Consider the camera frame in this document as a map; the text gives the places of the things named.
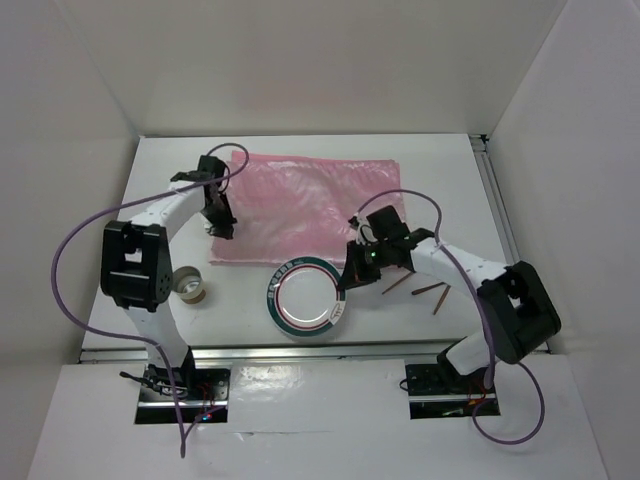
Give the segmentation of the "white plate green red rim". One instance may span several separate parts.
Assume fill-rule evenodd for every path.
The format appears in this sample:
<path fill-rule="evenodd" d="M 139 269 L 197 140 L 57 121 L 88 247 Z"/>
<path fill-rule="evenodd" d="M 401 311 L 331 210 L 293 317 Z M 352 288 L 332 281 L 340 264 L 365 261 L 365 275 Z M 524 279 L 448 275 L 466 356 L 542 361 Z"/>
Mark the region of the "white plate green red rim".
<path fill-rule="evenodd" d="M 266 308 L 275 326 L 296 339 L 326 335 L 337 327 L 347 297 L 339 291 L 339 270 L 313 256 L 286 261 L 272 274 L 266 289 Z"/>

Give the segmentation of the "pink rose satin placemat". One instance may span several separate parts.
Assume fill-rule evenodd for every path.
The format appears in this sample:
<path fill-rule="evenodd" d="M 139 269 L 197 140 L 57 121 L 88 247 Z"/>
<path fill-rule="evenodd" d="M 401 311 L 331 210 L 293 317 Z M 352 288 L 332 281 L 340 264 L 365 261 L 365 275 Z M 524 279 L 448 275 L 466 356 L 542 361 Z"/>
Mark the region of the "pink rose satin placemat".
<path fill-rule="evenodd" d="M 401 187 L 399 164 L 253 154 L 226 195 L 231 240 L 212 242 L 212 264 L 279 265 L 300 256 L 344 264 L 349 220 L 368 199 Z"/>

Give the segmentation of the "metal cup brown sleeve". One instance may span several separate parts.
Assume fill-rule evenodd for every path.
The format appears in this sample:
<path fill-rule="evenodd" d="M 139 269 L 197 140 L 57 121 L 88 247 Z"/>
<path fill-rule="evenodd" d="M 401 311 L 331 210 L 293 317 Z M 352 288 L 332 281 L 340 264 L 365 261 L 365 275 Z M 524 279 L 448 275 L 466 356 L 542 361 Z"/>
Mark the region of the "metal cup brown sleeve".
<path fill-rule="evenodd" d="M 193 266 L 183 266 L 173 272 L 172 292 L 186 304 L 197 304 L 206 297 L 201 272 Z"/>

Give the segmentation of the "copper knife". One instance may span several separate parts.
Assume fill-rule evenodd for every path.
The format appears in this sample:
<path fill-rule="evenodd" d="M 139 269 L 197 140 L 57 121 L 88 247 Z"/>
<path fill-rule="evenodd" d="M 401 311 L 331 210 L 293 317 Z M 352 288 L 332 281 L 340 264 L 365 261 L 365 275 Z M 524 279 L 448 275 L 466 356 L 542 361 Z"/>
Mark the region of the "copper knife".
<path fill-rule="evenodd" d="M 447 297 L 449 295 L 450 290 L 451 290 L 450 285 L 447 285 L 445 287 L 445 289 L 443 290 L 442 294 L 440 295 L 440 297 L 439 297 L 439 299 L 438 299 L 438 301 L 437 301 L 437 303 L 436 303 L 436 305 L 435 305 L 435 307 L 434 307 L 434 309 L 432 311 L 432 315 L 434 315 L 434 316 L 437 315 L 438 312 L 441 310 L 442 306 L 444 305 L 444 303 L 445 303 L 445 301 L 446 301 L 446 299 L 447 299 Z"/>

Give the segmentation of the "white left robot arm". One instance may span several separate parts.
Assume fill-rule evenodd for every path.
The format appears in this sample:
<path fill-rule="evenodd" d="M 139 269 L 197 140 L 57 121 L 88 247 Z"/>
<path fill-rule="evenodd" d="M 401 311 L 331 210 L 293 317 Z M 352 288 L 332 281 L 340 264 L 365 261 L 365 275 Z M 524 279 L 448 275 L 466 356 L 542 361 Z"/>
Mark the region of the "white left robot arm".
<path fill-rule="evenodd" d="M 168 299 L 173 287 L 169 243 L 184 224 L 199 214 L 210 236 L 230 240 L 237 219 L 225 189 L 204 186 L 229 172 L 224 161 L 203 155 L 198 167 L 170 180 L 178 190 L 199 186 L 151 203 L 128 221 L 111 221 L 103 231 L 100 286 L 133 322 L 137 334 L 151 340 L 146 346 L 150 380 L 161 383 L 176 399 L 196 390 L 197 374 L 191 348 L 179 334 Z"/>

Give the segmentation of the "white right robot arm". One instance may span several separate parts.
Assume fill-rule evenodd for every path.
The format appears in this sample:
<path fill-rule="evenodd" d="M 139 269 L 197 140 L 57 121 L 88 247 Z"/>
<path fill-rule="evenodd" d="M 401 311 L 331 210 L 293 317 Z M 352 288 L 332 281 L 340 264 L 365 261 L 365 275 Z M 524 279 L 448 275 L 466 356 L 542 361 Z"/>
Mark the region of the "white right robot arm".
<path fill-rule="evenodd" d="M 346 247 L 340 291 L 375 283 L 383 269 L 397 266 L 431 277 L 475 304 L 478 332 L 437 356 L 436 379 L 444 390 L 460 391 L 478 371 L 490 386 L 496 363 L 515 365 L 560 331 L 560 317 L 531 264 L 486 260 L 431 230 L 411 230 L 392 206 L 354 215 L 349 224 L 356 237 Z"/>

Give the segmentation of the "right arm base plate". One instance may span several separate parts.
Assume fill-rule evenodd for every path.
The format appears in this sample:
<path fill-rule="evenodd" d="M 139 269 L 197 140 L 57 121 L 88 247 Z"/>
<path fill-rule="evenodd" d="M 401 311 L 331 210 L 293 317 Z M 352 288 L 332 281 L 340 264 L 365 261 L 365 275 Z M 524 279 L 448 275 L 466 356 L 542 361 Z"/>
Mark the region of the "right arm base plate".
<path fill-rule="evenodd" d="M 499 416 L 500 407 L 495 388 L 484 385 L 486 369 L 448 382 L 436 364 L 406 364 L 405 378 L 399 388 L 408 395 L 412 420 L 454 419 L 478 416 Z"/>

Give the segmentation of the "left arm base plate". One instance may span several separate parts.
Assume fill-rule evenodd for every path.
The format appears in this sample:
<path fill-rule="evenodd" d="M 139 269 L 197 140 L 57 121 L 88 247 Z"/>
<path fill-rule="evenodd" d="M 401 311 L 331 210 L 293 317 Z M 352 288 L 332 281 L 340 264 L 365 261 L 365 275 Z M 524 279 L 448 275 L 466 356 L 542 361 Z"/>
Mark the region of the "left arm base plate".
<path fill-rule="evenodd" d="M 179 386 L 177 398 L 186 425 L 196 419 L 200 423 L 216 424 L 228 421 L 230 368 L 198 369 L 190 390 Z M 172 389 L 168 383 L 152 382 L 145 372 L 136 377 L 139 383 L 134 423 L 136 425 L 176 424 Z"/>

